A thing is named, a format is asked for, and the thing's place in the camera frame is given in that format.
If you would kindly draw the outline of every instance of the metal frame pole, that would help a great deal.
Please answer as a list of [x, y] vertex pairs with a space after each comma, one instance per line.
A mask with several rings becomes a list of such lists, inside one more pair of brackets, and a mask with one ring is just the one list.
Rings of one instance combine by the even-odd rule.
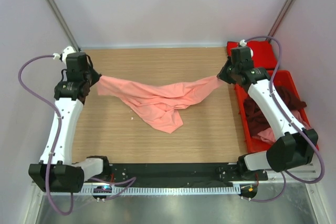
[[274, 36], [275, 33], [277, 32], [279, 26], [281, 25], [283, 19], [287, 15], [288, 11], [292, 7], [293, 3], [295, 0], [286, 0], [285, 3], [283, 4], [281, 11], [278, 14], [278, 17], [274, 21], [271, 30], [268, 33], [268, 36]]
[[61, 13], [60, 10], [58, 9], [58, 7], [57, 7], [55, 1], [54, 1], [54, 0], [46, 0], [46, 1], [47, 1], [47, 3], [49, 4], [49, 6], [50, 6], [52, 12], [55, 14], [56, 19], [58, 20], [58, 22], [59, 22], [59, 24], [61, 25], [61, 27], [62, 27], [64, 33], [65, 33], [66, 36], [68, 37], [68, 39], [69, 39], [71, 45], [72, 45], [77, 51], [79, 51], [80, 48], [79, 48], [79, 46], [78, 46], [78, 44], [77, 44], [77, 42], [76, 42], [74, 36], [72, 35], [72, 32], [70, 31], [70, 29], [69, 29], [69, 27], [68, 27], [66, 21], [64, 20], [62, 13]]

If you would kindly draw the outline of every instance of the red plastic crate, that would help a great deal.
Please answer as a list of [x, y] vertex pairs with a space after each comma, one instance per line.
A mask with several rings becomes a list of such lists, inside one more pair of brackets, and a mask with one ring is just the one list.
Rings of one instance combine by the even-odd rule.
[[[226, 46], [227, 54], [231, 56], [231, 49], [238, 47], [238, 42], [229, 41]], [[274, 56], [272, 45], [267, 41], [249, 41], [247, 46], [253, 50], [254, 67], [264, 67], [267, 70], [275, 69], [277, 59]]]
[[[275, 86], [285, 86], [288, 90], [290, 90], [293, 94], [295, 94], [298, 98], [300, 98], [298, 91], [296, 90], [296, 87], [294, 85], [293, 79], [290, 75], [290, 72], [286, 70], [278, 70], [274, 77], [274, 85]], [[245, 92], [245, 90], [242, 87], [240, 87], [237, 84], [235, 85], [235, 90], [237, 94], [240, 116], [241, 116], [241, 120], [243, 123], [248, 153], [267, 151], [271, 147], [270, 144], [267, 144], [259, 139], [252, 138], [250, 136], [250, 131], [248, 130], [245, 110], [244, 110], [244, 100], [248, 97], [248, 94]], [[302, 119], [309, 124], [309, 121], [308, 121], [306, 113], [304, 112], [304, 109], [299, 110], [299, 112], [301, 114]]]

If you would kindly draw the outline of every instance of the dark red cloth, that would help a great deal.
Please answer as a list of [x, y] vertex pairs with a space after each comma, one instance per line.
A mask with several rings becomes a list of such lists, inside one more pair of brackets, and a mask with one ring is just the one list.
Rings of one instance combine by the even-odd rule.
[[[279, 96], [282, 98], [285, 105], [289, 110], [301, 110], [307, 105], [305, 102], [300, 101], [291, 91], [284, 86], [275, 87]], [[251, 136], [257, 135], [259, 132], [266, 130], [270, 127], [264, 114], [260, 110], [256, 102], [247, 97], [244, 101], [244, 109], [246, 114], [246, 120], [248, 129]]]

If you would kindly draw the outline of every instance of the white cable connector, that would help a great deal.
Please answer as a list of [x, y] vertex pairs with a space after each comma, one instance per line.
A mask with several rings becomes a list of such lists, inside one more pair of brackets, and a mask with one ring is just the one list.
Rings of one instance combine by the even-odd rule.
[[59, 60], [61, 58], [61, 55], [58, 53], [54, 53], [53, 56], [54, 56], [54, 60]]
[[247, 42], [246, 40], [242, 39], [240, 42], [239, 42], [240, 46], [241, 47], [245, 47], [247, 45]]

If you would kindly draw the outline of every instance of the pile of clothes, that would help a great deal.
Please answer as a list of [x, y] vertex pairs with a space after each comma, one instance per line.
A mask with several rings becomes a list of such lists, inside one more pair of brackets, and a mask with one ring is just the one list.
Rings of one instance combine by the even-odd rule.
[[[293, 116], [295, 116], [296, 119], [306, 127], [306, 129], [311, 129], [311, 127], [305, 121], [303, 121], [299, 112], [299, 110], [307, 106], [306, 103], [300, 101], [284, 86], [277, 86], [275, 88]], [[245, 99], [244, 109], [251, 137], [262, 140], [268, 144], [275, 143], [277, 139], [275, 139], [273, 130], [271, 129], [259, 106], [251, 97]]]

